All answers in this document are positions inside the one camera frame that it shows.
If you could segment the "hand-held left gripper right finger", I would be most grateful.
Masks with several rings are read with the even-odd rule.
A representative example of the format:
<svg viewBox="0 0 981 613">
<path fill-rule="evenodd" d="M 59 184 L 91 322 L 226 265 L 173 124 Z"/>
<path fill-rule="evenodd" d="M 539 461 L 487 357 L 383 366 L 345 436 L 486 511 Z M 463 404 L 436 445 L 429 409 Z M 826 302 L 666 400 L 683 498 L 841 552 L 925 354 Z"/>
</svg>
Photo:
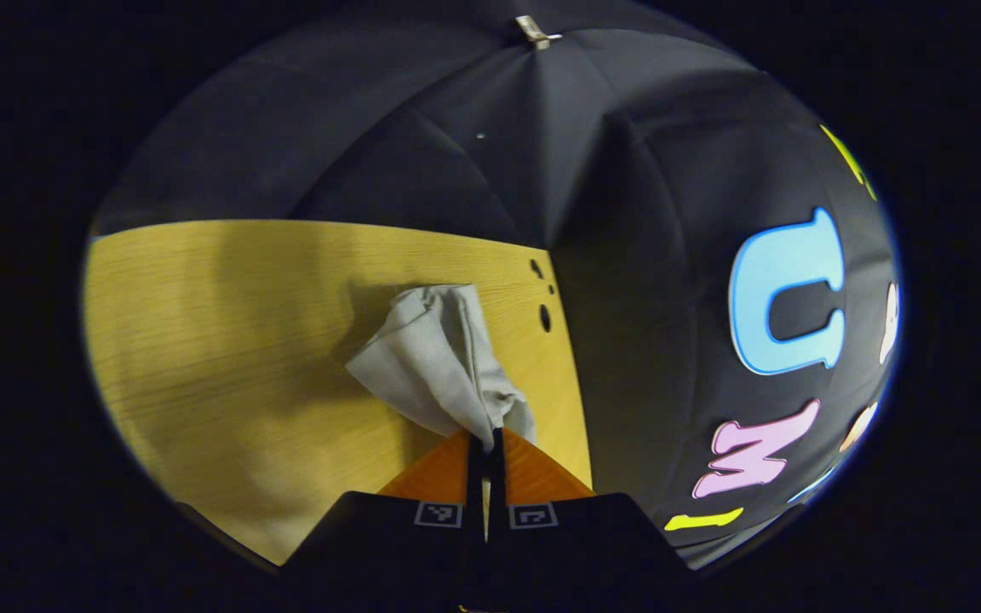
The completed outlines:
<svg viewBox="0 0 981 613">
<path fill-rule="evenodd" d="M 488 598 L 505 612 L 679 612 L 686 564 L 627 494 L 594 493 L 510 428 L 490 465 Z"/>
</svg>

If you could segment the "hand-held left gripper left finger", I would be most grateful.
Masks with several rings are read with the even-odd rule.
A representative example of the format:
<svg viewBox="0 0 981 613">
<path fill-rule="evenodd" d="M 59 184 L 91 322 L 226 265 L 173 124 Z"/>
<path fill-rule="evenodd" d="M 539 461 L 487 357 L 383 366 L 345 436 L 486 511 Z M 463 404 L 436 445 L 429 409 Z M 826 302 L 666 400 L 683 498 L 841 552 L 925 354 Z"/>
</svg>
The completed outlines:
<svg viewBox="0 0 981 613">
<path fill-rule="evenodd" d="M 458 433 L 376 493 L 335 501 L 280 570 L 307 612 L 456 612 L 485 542 L 485 461 Z"/>
</svg>

